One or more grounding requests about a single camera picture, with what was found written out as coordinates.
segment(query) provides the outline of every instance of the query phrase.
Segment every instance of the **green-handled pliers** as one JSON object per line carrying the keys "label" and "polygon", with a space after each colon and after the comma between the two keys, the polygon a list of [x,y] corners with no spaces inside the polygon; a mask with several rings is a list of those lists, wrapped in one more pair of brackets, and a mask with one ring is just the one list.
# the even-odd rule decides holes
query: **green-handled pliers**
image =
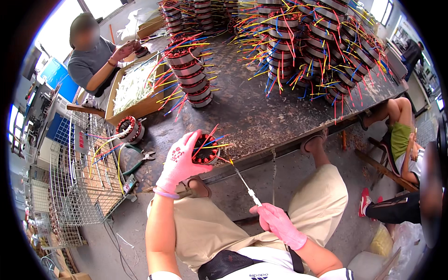
{"label": "green-handled pliers", "polygon": [[[139,153],[144,153],[144,150],[140,150],[136,146],[133,146],[133,145],[130,145],[130,144],[126,144],[126,147],[132,148],[132,149],[136,150]],[[139,162],[137,162],[130,170],[128,170],[126,172],[123,172],[123,176],[130,175],[130,174],[134,173],[134,171],[137,170],[137,168],[139,168],[140,165],[142,165],[143,161],[145,161],[145,160],[155,160],[155,157],[152,157],[153,154],[155,154],[154,151],[147,152],[145,154],[145,156]]]}

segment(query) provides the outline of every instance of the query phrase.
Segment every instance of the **white t-shirt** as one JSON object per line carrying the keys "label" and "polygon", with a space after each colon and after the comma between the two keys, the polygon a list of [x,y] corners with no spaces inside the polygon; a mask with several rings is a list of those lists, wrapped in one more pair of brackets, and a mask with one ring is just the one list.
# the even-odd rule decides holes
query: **white t-shirt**
{"label": "white t-shirt", "polygon": [[[270,247],[245,247],[237,251],[246,257],[264,261],[230,273],[220,280],[353,280],[353,272],[347,268],[336,269],[324,273],[319,278],[307,274],[296,273],[288,251]],[[158,271],[149,275],[148,280],[182,280],[174,273]]]}
{"label": "white t-shirt", "polygon": [[[424,153],[425,153],[424,149],[418,150],[417,161],[413,161],[409,157],[408,170],[409,170],[409,172],[412,172],[415,174],[415,176],[417,177],[417,181],[419,183],[420,183],[420,175],[422,174],[423,154]],[[398,169],[398,172],[400,173],[400,175],[401,175],[401,169],[403,168],[403,162],[405,161],[405,154],[406,153],[400,155],[398,157],[398,159],[396,159],[396,161],[395,161],[395,166]]]}

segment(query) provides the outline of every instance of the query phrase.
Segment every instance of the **dark work table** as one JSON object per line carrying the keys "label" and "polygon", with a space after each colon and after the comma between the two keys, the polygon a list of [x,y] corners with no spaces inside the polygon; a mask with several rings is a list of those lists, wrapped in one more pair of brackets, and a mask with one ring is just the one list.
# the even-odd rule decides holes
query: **dark work table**
{"label": "dark work table", "polygon": [[[352,90],[353,104],[350,98],[346,98],[342,108],[341,103],[332,107],[326,97],[319,97],[310,101],[307,96],[298,99],[304,94],[301,88],[283,85],[284,91],[279,94],[278,86],[274,86],[269,98],[266,98],[264,89],[267,75],[263,74],[248,81],[258,69],[246,67],[248,60],[240,60],[244,54],[237,53],[238,45],[222,43],[228,36],[222,35],[217,38],[208,39],[213,43],[208,47],[213,47],[213,60],[208,64],[215,64],[215,67],[208,68],[207,72],[218,71],[217,78],[211,81],[218,82],[216,85],[219,91],[214,91],[214,97],[210,104],[204,108],[193,108],[188,103],[180,112],[177,122],[174,119],[175,112],[163,116],[164,113],[175,104],[177,100],[170,101],[164,109],[146,116],[142,122],[146,131],[142,141],[137,144],[146,151],[155,151],[156,160],[146,161],[134,175],[139,181],[138,188],[133,192],[138,194],[148,191],[155,186],[159,178],[167,153],[171,145],[187,132],[202,129],[204,133],[210,133],[216,124],[218,129],[214,137],[225,134],[229,136],[223,138],[220,144],[233,143],[221,149],[221,157],[232,158],[240,170],[245,170],[257,164],[266,162],[266,156],[275,149],[277,157],[289,151],[297,149],[300,138],[330,127],[336,123],[342,123],[358,113],[369,109],[387,99],[395,98],[405,91],[402,85],[397,85],[394,81],[386,77],[384,80],[378,67],[371,71],[372,82],[366,76],[366,86],[360,84],[362,95],[359,97],[358,89]],[[150,52],[163,50],[168,44],[166,38],[157,38],[149,41]],[[172,91],[170,88],[164,93],[168,96]],[[120,168],[122,172],[131,169],[142,158],[135,150],[124,148],[121,152]],[[219,160],[215,164],[215,169],[201,177],[206,183],[211,183],[232,175],[234,171],[229,164]]]}

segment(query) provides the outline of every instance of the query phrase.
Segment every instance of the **gray cap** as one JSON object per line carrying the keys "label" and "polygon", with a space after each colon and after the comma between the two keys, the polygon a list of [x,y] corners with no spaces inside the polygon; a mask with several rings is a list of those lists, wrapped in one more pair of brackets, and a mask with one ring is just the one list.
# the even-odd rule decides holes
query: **gray cap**
{"label": "gray cap", "polygon": [[75,49],[75,46],[72,44],[73,37],[76,36],[80,31],[84,31],[93,27],[99,27],[98,22],[93,17],[92,13],[85,12],[81,13],[77,16],[70,26],[70,46],[72,49]]}

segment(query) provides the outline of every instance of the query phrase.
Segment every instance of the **mesh pocket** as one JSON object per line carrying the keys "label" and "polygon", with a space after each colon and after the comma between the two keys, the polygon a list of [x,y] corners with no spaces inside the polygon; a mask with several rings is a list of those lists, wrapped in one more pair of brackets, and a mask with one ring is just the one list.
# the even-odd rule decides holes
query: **mesh pocket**
{"label": "mesh pocket", "polygon": [[201,265],[198,271],[199,280],[216,280],[254,263],[251,258],[237,252],[224,250],[211,261]]}

